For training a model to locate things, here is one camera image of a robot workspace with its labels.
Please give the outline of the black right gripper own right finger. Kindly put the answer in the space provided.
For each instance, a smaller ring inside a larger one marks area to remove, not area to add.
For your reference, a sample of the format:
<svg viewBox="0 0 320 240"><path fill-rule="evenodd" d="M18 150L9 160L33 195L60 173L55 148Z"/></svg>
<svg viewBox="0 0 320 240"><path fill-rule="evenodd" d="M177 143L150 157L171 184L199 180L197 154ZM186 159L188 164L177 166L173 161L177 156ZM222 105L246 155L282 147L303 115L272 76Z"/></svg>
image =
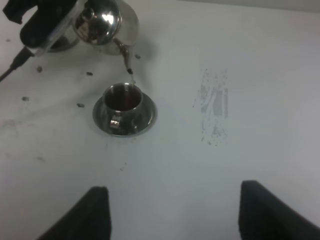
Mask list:
<svg viewBox="0 0 320 240"><path fill-rule="evenodd" d="M318 240L320 228L256 180L241 183L238 228L242 240Z"/></svg>

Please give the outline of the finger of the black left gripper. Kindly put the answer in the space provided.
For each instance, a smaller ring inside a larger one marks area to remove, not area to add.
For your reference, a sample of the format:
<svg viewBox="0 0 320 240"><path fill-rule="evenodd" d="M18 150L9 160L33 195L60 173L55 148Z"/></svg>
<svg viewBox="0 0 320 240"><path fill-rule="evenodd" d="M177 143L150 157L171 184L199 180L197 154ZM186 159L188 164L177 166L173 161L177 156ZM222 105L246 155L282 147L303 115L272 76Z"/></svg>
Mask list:
<svg viewBox="0 0 320 240"><path fill-rule="evenodd" d="M25 13L36 5L37 0L8 0L2 11L9 21L22 24Z"/></svg>

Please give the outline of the black right gripper own left finger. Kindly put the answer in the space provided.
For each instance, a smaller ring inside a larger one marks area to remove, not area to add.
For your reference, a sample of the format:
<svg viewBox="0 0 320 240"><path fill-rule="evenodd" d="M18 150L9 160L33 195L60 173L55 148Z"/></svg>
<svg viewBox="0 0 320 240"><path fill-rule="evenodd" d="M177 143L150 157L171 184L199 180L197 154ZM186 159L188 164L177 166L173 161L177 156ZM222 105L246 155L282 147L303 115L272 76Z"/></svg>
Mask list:
<svg viewBox="0 0 320 240"><path fill-rule="evenodd" d="M95 186L38 239L109 240L110 238L109 192L104 186Z"/></svg>

